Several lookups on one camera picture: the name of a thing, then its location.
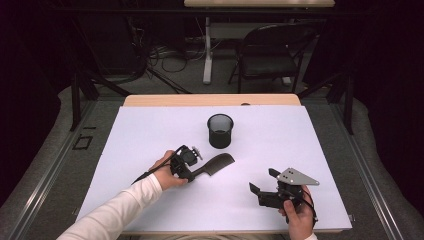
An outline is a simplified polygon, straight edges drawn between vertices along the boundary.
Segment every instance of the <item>metal bracket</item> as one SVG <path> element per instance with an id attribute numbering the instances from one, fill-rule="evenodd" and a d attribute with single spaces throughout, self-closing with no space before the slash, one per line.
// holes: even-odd
<path id="1" fill-rule="evenodd" d="M 319 182 L 294 168 L 287 168 L 277 176 L 278 181 L 289 185 L 319 185 Z"/>

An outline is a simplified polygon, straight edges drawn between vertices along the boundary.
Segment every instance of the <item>white paper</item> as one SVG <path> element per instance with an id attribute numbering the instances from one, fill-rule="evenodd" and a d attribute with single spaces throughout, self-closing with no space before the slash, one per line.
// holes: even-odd
<path id="1" fill-rule="evenodd" d="M 207 120 L 224 113 L 234 121 L 232 142 L 215 149 L 208 142 Z M 130 232 L 285 231 L 277 209 L 259 206 L 249 182 L 276 192 L 269 168 L 288 167 L 316 179 L 309 186 L 319 221 L 316 230 L 350 229 L 351 223 L 303 106 L 121 107 L 99 160 L 78 219 L 128 188 L 166 150 L 195 146 L 204 160 L 220 153 L 235 162 L 213 176 L 201 174 L 169 189 L 127 226 Z"/>

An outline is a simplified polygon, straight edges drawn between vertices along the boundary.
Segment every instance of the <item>human arm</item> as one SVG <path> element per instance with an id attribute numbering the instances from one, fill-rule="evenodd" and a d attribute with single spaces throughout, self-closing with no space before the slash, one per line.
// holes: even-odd
<path id="1" fill-rule="evenodd" d="M 302 186 L 304 192 L 304 199 L 309 204 L 312 204 L 309 189 Z M 289 221 L 289 235 L 292 240 L 316 240 L 317 237 L 313 233 L 313 210 L 306 204 L 301 204 L 296 212 L 295 207 L 291 200 L 284 203 L 284 209 L 279 212 L 290 219 Z"/>
<path id="2" fill-rule="evenodd" d="M 172 153 L 167 151 L 152 168 L 166 161 Z M 163 191 L 185 183 L 187 179 L 173 176 L 170 166 L 165 165 L 81 218 L 58 239 L 116 239 L 144 208 L 159 199 Z"/>

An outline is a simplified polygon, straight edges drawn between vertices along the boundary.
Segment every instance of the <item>gray floor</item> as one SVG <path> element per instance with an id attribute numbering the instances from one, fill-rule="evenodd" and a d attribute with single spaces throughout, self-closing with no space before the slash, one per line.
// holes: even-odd
<path id="1" fill-rule="evenodd" d="M 203 61 L 189 61 L 178 73 L 166 73 L 193 93 L 236 93 L 236 83 L 227 84 L 234 65 L 231 51 L 216 50 L 212 84 L 204 85 Z M 182 62 L 166 59 L 166 69 L 179 69 Z M 160 64 L 154 66 L 163 71 Z M 174 93 L 157 78 L 142 78 L 121 85 L 135 94 Z M 304 88 L 299 84 L 297 92 Z M 61 94 L 62 109 L 45 144 L 15 191 L 0 209 L 0 239 L 54 239 L 75 221 L 97 161 L 123 98 L 98 86 L 99 101 L 84 103 L 83 122 L 73 133 L 70 89 Z M 243 92 L 288 91 L 280 81 L 251 81 Z M 328 105 L 326 89 L 302 100 L 307 107 L 324 154 L 345 203 L 355 221 L 353 229 L 341 234 L 318 234 L 320 239 L 422 239 L 424 221 L 402 197 L 396 184 L 382 166 L 375 150 L 367 109 L 354 102 L 353 129 L 348 135 L 340 124 L 337 105 Z M 91 136 L 87 150 L 77 142 Z"/>

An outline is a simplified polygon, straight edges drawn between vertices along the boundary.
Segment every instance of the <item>black cup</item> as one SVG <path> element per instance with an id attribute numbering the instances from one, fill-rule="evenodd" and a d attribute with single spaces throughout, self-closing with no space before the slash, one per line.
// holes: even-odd
<path id="1" fill-rule="evenodd" d="M 208 120 L 209 143 L 214 148 L 223 149 L 231 143 L 231 130 L 234 122 L 228 115 L 215 114 Z"/>

